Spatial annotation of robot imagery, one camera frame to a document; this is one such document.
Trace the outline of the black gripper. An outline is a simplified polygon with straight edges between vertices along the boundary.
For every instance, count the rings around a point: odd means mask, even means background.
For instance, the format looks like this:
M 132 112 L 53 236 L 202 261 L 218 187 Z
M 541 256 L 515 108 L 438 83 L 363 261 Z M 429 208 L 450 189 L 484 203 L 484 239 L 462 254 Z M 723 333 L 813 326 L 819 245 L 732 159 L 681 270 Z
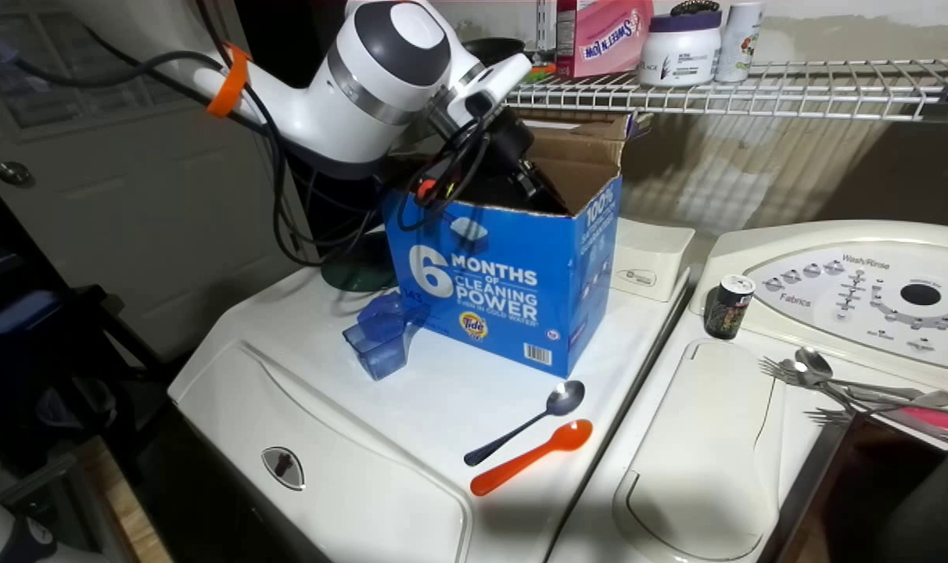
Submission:
M 483 196 L 513 208 L 564 213 L 567 203 L 557 187 L 527 159 L 532 140 L 535 134 L 513 108 L 493 114 L 488 124 Z

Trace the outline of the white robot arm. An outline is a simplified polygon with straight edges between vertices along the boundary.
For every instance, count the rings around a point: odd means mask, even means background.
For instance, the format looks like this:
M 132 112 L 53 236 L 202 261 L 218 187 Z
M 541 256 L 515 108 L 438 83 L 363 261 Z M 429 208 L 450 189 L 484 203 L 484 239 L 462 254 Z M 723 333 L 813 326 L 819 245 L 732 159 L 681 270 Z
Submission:
M 334 172 L 374 170 L 404 129 L 429 114 L 446 145 L 477 145 L 504 163 L 525 208 L 564 208 L 527 163 L 532 134 L 504 105 L 532 59 L 472 57 L 429 0 L 351 0 L 306 88 L 240 63 L 199 19 L 194 0 L 56 0 L 86 30 L 126 54 L 136 71 L 202 93 L 211 114 L 272 129 L 302 159 Z

